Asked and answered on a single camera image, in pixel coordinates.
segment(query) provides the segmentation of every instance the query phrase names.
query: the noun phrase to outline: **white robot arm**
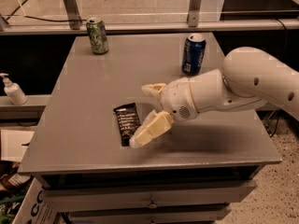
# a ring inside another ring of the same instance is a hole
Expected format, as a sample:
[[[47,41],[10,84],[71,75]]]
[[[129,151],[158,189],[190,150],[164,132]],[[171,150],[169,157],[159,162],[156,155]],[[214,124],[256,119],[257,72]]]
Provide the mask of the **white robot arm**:
[[[130,140],[142,147],[171,128],[174,121],[196,119],[207,111],[241,111],[272,103],[299,120],[299,73],[255,48],[232,50],[223,68],[142,87],[164,110],[151,112]]]

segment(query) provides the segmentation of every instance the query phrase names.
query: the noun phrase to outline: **drawer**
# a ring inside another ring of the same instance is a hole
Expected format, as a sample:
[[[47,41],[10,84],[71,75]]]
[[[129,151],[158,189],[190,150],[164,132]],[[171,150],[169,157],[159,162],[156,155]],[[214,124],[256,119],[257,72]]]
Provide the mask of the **drawer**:
[[[42,198],[58,212],[239,203],[256,188],[254,180],[111,189],[47,190]]]
[[[125,209],[70,213],[75,223],[89,224],[155,224],[155,223],[198,223],[223,219],[231,208],[229,205],[204,205],[162,207],[160,209]]]

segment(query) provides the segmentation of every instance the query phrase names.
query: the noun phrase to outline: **soda can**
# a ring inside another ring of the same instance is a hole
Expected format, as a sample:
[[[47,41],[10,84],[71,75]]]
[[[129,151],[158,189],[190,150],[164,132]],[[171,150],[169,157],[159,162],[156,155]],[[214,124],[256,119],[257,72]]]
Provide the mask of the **soda can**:
[[[108,52],[109,46],[104,22],[97,18],[90,18],[86,22],[86,29],[93,53],[104,54]]]
[[[187,76],[197,75],[202,66],[206,41],[200,34],[191,34],[186,38],[181,70]]]

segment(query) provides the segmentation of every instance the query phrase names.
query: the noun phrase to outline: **black snack bag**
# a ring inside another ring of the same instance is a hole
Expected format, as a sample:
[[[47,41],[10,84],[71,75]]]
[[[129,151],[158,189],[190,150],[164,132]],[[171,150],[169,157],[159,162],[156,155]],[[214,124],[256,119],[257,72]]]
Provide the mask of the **black snack bag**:
[[[121,133],[121,145],[129,146],[129,140],[141,125],[136,111],[136,104],[131,103],[113,109],[116,113]]]

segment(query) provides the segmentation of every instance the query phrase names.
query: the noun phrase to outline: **white bottle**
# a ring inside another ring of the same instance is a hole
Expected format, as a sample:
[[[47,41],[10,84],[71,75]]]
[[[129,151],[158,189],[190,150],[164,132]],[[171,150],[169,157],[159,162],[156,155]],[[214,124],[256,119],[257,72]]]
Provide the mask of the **white bottle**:
[[[9,78],[7,78],[8,74],[0,73],[0,77],[3,79],[3,83],[5,85],[4,92],[10,98],[14,105],[23,105],[27,101],[27,96],[21,90],[20,86],[17,83],[11,82]]]

